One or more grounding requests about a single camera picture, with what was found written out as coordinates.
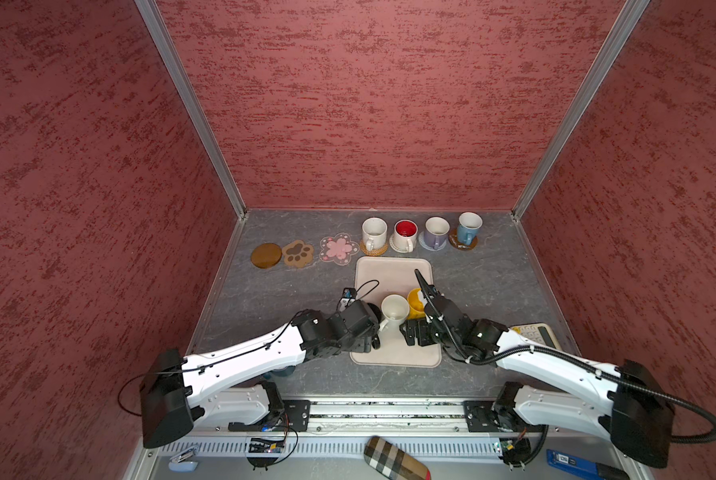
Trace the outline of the paw print coaster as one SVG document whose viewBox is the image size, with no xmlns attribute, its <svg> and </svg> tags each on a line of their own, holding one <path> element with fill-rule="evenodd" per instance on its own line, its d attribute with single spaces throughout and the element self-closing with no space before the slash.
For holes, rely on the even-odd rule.
<svg viewBox="0 0 716 480">
<path fill-rule="evenodd" d="M 304 268 L 315 259 L 314 246 L 303 240 L 295 240 L 282 248 L 284 263 L 293 268 Z"/>
</svg>

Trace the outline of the red mug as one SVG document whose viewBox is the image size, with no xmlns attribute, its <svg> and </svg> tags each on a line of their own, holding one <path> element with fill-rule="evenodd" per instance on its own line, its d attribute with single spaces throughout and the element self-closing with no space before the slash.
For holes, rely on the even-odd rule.
<svg viewBox="0 0 716 480">
<path fill-rule="evenodd" d="M 398 235 L 403 235 L 407 237 L 411 237 L 413 235 L 417 236 L 419 234 L 419 228 L 415 222 L 408 219 L 399 220 L 394 227 L 394 233 Z"/>
</svg>

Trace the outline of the white mug front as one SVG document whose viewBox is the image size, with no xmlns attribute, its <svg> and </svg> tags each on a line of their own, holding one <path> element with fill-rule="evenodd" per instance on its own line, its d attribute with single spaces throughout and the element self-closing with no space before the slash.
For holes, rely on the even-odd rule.
<svg viewBox="0 0 716 480">
<path fill-rule="evenodd" d="M 380 306 L 381 322 L 380 331 L 399 329 L 408 319 L 411 309 L 405 297 L 398 294 L 391 294 L 385 297 Z"/>
</svg>

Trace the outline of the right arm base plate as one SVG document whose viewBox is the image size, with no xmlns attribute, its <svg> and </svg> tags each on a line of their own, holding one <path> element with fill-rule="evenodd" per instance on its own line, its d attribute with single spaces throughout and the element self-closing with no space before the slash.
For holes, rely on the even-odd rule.
<svg viewBox="0 0 716 480">
<path fill-rule="evenodd" d="M 464 418 L 471 433 L 540 433 L 542 426 L 526 423 L 514 410 L 494 401 L 464 401 Z"/>
</svg>

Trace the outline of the white mug purple outside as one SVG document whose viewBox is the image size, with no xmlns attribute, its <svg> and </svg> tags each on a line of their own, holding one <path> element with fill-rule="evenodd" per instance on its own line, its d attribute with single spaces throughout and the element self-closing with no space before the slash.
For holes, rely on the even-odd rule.
<svg viewBox="0 0 716 480">
<path fill-rule="evenodd" d="M 442 234 L 448 235 L 448 233 L 450 231 L 450 224 L 443 217 L 440 217 L 440 216 L 430 217 L 425 223 L 425 231 L 428 231 L 435 235 L 442 235 Z"/>
</svg>

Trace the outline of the grey round coaster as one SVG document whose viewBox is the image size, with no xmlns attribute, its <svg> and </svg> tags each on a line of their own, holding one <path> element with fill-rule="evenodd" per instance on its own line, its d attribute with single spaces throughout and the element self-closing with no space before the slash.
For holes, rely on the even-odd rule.
<svg viewBox="0 0 716 480">
<path fill-rule="evenodd" d="M 419 244 L 428 251 L 441 251 L 448 244 L 448 235 L 435 235 L 433 233 L 425 231 L 419 237 Z"/>
</svg>

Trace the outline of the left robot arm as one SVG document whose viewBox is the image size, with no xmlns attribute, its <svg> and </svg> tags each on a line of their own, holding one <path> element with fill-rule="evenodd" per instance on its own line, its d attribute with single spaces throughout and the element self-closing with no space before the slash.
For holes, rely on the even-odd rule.
<svg viewBox="0 0 716 480">
<path fill-rule="evenodd" d="M 301 310 L 284 326 L 223 350 L 189 356 L 176 348 L 162 352 L 135 377 L 143 447 L 163 447 L 186 436 L 209 415 L 209 399 L 221 391 L 274 370 L 369 347 L 380 317 L 377 306 L 355 300 L 331 315 Z"/>
</svg>

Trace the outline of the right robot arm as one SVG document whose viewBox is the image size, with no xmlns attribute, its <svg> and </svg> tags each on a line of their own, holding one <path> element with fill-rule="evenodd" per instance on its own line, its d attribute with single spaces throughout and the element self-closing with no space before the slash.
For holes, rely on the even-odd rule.
<svg viewBox="0 0 716 480">
<path fill-rule="evenodd" d="M 582 432 L 654 468 L 667 466 L 673 444 L 716 441 L 716 415 L 664 392 L 637 362 L 616 366 L 547 347 L 498 322 L 473 320 L 442 295 L 422 305 L 432 338 L 454 360 L 515 371 L 549 385 L 541 390 L 506 383 L 486 416 L 501 431 L 540 426 Z"/>
</svg>

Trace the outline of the brown glossy round coaster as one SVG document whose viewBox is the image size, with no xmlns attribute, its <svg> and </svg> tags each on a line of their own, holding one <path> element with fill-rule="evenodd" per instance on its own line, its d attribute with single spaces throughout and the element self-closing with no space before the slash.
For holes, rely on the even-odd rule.
<svg viewBox="0 0 716 480">
<path fill-rule="evenodd" d="M 461 251 L 470 251 L 476 248 L 479 244 L 479 238 L 477 236 L 474 236 L 471 243 L 469 245 L 465 245 L 463 243 L 460 243 L 458 240 L 457 230 L 455 228 L 452 228 L 448 233 L 448 241 L 449 244 L 454 247 L 457 250 Z"/>
</svg>

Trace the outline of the black mug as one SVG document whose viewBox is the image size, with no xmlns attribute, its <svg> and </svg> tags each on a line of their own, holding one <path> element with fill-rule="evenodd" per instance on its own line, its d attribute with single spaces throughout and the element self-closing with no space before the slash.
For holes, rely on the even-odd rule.
<svg viewBox="0 0 716 480">
<path fill-rule="evenodd" d="M 371 336 L 371 348 L 373 350 L 379 350 L 381 348 L 381 339 L 379 337 L 380 328 L 383 320 L 383 314 L 381 311 L 381 308 L 377 306 L 374 303 L 368 304 L 369 308 L 373 312 L 373 315 L 375 317 L 374 326 L 372 330 L 372 336 Z"/>
</svg>

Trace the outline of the blue mug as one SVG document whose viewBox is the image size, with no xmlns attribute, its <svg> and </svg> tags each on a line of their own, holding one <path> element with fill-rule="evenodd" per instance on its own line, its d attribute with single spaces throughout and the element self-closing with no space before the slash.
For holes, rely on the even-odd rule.
<svg viewBox="0 0 716 480">
<path fill-rule="evenodd" d="M 473 212 L 464 212 L 459 216 L 457 228 L 457 241 L 461 245 L 471 246 L 483 225 L 480 215 Z"/>
</svg>

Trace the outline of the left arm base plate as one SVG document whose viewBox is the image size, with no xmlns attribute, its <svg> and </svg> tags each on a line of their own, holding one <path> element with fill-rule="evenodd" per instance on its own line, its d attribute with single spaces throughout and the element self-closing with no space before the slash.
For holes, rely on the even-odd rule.
<svg viewBox="0 0 716 480">
<path fill-rule="evenodd" d="M 269 413 L 256 423 L 243 425 L 230 423 L 231 432 L 285 432 L 293 427 L 306 431 L 309 424 L 311 402 L 309 400 L 282 400 L 270 404 Z"/>
</svg>

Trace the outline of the pink flower coaster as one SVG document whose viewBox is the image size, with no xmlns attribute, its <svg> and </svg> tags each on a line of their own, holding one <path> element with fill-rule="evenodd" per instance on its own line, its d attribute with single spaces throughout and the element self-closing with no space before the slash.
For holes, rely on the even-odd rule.
<svg viewBox="0 0 716 480">
<path fill-rule="evenodd" d="M 360 245 L 347 233 L 324 237 L 320 241 L 319 259 L 338 266 L 347 266 L 360 252 Z"/>
</svg>

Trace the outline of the brown wicker round coaster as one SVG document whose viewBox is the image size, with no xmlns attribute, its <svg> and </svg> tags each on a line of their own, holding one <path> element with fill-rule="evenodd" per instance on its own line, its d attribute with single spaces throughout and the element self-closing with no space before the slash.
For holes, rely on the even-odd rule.
<svg viewBox="0 0 716 480">
<path fill-rule="evenodd" d="M 384 255 L 384 254 L 387 252 L 387 250 L 389 249 L 389 243 L 386 242 L 386 243 L 385 243 L 383 246 L 381 246 L 379 249 L 368 250 L 367 247 L 366 247 L 365 242 L 364 242 L 364 241 L 361 241 L 361 242 L 360 242 L 360 249 L 361 249 L 361 252 L 362 252 L 364 255 L 367 255 L 367 256 L 372 256 L 372 257 L 382 256 L 382 255 Z"/>
</svg>

